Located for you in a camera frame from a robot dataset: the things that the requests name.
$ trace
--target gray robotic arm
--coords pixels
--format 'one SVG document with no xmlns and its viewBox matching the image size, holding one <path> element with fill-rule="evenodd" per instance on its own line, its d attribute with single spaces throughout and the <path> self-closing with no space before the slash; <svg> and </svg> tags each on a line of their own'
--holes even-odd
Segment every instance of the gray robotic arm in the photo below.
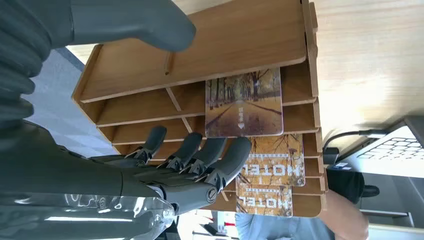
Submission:
<svg viewBox="0 0 424 240">
<path fill-rule="evenodd" d="M 52 48 L 137 38 L 167 51 L 196 29 L 170 0 L 0 0 L 0 239 L 154 239 L 172 216 L 215 202 L 241 170 L 251 143 L 189 134 L 159 166 L 148 165 L 166 129 L 129 155 L 90 159 L 59 147 L 23 120 L 21 98 Z"/>
</svg>

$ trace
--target tree-lined road picture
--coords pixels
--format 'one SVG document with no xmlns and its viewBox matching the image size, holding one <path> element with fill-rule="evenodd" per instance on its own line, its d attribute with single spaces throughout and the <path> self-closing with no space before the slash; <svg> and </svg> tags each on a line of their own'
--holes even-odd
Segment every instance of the tree-lined road picture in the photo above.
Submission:
<svg viewBox="0 0 424 240">
<path fill-rule="evenodd" d="M 281 96 L 279 68 L 206 81 L 206 136 L 280 135 Z"/>
</svg>

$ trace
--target laptop keyboard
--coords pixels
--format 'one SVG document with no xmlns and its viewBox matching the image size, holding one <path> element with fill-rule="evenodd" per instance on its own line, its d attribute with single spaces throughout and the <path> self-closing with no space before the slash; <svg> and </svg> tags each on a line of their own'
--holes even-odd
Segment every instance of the laptop keyboard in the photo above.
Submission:
<svg viewBox="0 0 424 240">
<path fill-rule="evenodd" d="M 358 156 L 372 160 L 424 160 L 424 149 L 412 138 L 394 137 Z"/>
</svg>

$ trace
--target wooden shelf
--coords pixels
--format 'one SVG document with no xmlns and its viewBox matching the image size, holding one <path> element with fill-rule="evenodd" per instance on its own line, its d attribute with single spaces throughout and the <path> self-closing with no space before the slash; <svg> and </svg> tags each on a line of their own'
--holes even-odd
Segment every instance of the wooden shelf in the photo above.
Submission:
<svg viewBox="0 0 424 240">
<path fill-rule="evenodd" d="M 172 88 L 181 111 L 164 88 L 108 99 L 96 125 L 107 127 L 205 115 L 204 85 L 196 82 Z"/>
<path fill-rule="evenodd" d="M 168 75 L 169 52 L 137 39 L 97 45 L 72 99 L 121 154 L 144 143 L 153 127 L 166 127 L 165 141 L 150 162 L 155 165 L 177 151 L 188 133 L 205 135 L 205 80 L 280 67 L 283 134 L 303 134 L 306 183 L 292 188 L 293 215 L 316 217 L 326 207 L 328 184 L 321 154 L 317 23 L 310 9 L 315 8 L 307 0 L 233 0 L 194 13 L 189 17 L 196 37 L 190 48 L 173 53 Z M 226 198 L 220 194 L 208 209 L 235 211 L 230 187 Z"/>
<path fill-rule="evenodd" d="M 156 126 L 164 126 L 166 128 L 166 142 L 182 141 L 189 134 L 181 118 L 150 121 L 117 126 L 112 144 L 143 144 L 147 140 L 150 130 Z"/>
<path fill-rule="evenodd" d="M 311 76 L 308 62 L 280 68 L 282 105 L 311 104 L 317 99 L 312 96 Z"/>
<path fill-rule="evenodd" d="M 171 74 L 164 74 L 167 53 L 163 50 L 137 39 L 105 43 L 81 101 L 289 66 L 306 59 L 298 0 L 233 0 L 189 18 L 196 26 L 196 37 L 187 50 L 175 54 Z"/>
<path fill-rule="evenodd" d="M 284 128 L 283 134 L 306 134 L 316 133 L 319 131 L 319 128 L 315 126 L 313 103 L 285 106 L 283 107 L 282 111 Z M 122 120 L 122 122 L 136 122 L 136 117 L 140 117 L 140 115 L 141 114 L 131 115 L 131 119 Z M 194 132 L 198 132 L 205 135 L 204 116 L 188 117 L 187 122 Z M 112 140 L 112 144 L 124 145 L 144 143 L 150 132 L 150 129 L 157 125 L 163 125 L 168 129 L 168 134 L 165 139 L 166 142 L 182 141 L 182 139 L 188 134 L 187 129 L 185 128 L 185 125 L 180 118 L 124 124 L 119 125 L 114 131 L 114 138 Z"/>
</svg>

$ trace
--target laptop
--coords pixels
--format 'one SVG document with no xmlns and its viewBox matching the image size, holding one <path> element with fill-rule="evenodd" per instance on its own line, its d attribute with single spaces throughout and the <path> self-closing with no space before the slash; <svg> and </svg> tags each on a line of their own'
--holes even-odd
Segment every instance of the laptop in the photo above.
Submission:
<svg viewBox="0 0 424 240">
<path fill-rule="evenodd" d="M 382 138 L 340 156 L 331 170 L 424 178 L 424 116 L 407 116 Z"/>
</svg>

